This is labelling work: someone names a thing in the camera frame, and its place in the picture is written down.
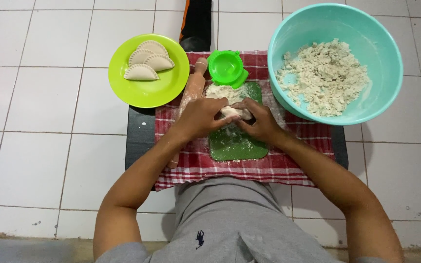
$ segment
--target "plastic bowl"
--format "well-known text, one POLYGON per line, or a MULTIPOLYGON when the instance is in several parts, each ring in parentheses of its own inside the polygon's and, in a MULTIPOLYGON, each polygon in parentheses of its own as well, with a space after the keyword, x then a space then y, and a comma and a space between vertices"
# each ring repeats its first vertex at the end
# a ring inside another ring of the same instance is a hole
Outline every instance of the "plastic bowl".
POLYGON ((394 101, 402 86, 401 53, 386 28, 356 8, 340 4, 316 4, 297 10, 276 29, 268 49, 269 81, 278 102, 292 114, 331 125, 352 125, 371 120, 394 101), (350 45, 361 65, 368 66, 371 85, 347 106, 341 116, 318 117, 306 110, 307 103, 295 103, 283 91, 275 76, 282 68, 283 54, 296 55, 300 47, 334 38, 350 45))

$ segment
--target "rolling pin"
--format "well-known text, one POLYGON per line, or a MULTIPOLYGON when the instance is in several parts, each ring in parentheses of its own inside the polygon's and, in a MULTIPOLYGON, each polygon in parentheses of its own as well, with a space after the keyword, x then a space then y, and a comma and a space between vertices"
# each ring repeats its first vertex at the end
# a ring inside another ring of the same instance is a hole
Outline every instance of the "rolling pin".
MULTIPOLYGON (((196 65, 194 67, 194 73, 188 77, 188 82, 186 83, 186 87, 184 88, 183 98, 180 103, 180 107, 178 108, 178 112, 176 114, 175 122, 181 116, 181 113, 186 108, 186 105, 190 100, 194 100, 197 98, 202 97, 202 92, 204 91, 204 85, 206 84, 206 79, 204 78, 204 73, 207 70, 207 59, 200 57, 196 61, 196 65)), ((178 152, 175 154, 173 159, 168 162, 167 167, 170 169, 175 169, 178 166, 178 161, 180 159, 180 153, 178 152)))

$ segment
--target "orange stripe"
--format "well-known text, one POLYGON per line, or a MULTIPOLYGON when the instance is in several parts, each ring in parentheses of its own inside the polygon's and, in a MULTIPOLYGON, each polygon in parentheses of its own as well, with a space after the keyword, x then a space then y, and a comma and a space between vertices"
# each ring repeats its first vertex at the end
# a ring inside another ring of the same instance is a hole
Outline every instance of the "orange stripe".
MULTIPOLYGON (((184 7, 184 14, 183 14, 183 23, 182 23, 182 29, 181 31, 183 31, 184 28, 184 24, 186 23, 186 13, 188 12, 188 7, 190 6, 190 0, 186 0, 186 6, 184 7)), ((180 40, 183 37, 183 34, 180 31, 180 40)))

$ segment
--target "green cutting board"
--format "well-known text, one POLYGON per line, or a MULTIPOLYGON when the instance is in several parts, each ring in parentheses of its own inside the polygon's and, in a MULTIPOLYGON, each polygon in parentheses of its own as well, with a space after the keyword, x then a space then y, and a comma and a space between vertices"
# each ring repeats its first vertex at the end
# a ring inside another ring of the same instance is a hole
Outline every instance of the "green cutting board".
MULTIPOLYGON (((249 98, 262 104, 261 88, 256 82, 246 82, 249 98)), ((234 123, 209 134, 210 156, 217 161, 259 159, 266 156, 266 144, 240 130, 234 123)))

